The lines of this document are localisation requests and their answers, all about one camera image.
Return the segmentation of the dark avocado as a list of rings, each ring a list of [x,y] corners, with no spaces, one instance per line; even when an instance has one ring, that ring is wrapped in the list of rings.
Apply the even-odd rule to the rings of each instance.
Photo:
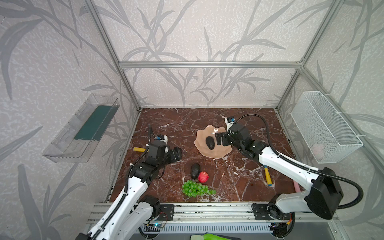
[[[206,137],[206,145],[210,150],[213,150],[216,146],[215,139],[213,137]]]
[[[191,166],[191,178],[195,180],[199,177],[201,172],[201,166],[198,163],[193,163]]]

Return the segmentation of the green fake grape bunch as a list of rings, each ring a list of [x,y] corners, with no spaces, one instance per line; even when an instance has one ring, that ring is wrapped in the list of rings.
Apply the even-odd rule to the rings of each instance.
[[[216,190],[210,189],[208,186],[201,183],[187,181],[182,184],[182,193],[188,197],[196,196],[211,196],[217,193]]]

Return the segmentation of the red fake apple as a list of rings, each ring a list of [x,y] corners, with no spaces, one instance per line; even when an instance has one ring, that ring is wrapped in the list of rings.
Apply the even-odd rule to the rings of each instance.
[[[209,180],[209,178],[210,177],[209,177],[209,174],[207,172],[202,171],[199,173],[198,180],[200,183],[202,183],[202,184],[206,183]]]

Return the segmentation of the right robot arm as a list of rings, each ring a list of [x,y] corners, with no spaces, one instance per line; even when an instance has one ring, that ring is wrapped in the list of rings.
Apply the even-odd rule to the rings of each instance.
[[[336,210],[351,208],[363,199],[364,191],[359,184],[337,176],[330,168],[320,170],[302,164],[278,152],[270,143],[253,140],[249,130],[239,123],[232,124],[227,132],[216,132],[215,138],[219,146],[232,146],[244,157],[282,173],[304,188],[298,193],[275,195],[267,207],[268,214],[273,219],[278,219],[282,214],[305,212],[330,220]],[[343,205],[341,182],[358,191],[354,200]]]

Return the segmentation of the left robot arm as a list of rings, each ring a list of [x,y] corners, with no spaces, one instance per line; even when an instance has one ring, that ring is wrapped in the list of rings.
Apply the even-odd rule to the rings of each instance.
[[[77,240],[128,240],[143,225],[160,214],[160,201],[143,196],[160,170],[182,159],[182,149],[170,148],[166,142],[155,140],[128,170],[125,186],[107,212],[87,233]]]

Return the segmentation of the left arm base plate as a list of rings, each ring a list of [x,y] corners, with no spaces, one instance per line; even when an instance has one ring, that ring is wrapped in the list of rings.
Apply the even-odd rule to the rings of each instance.
[[[153,208],[151,220],[156,221],[172,221],[175,213],[175,205],[159,204]]]

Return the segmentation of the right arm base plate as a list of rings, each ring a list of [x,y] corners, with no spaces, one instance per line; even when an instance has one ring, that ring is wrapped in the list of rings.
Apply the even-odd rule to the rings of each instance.
[[[253,203],[251,205],[255,220],[289,221],[291,214],[284,214],[277,207],[269,204]]]

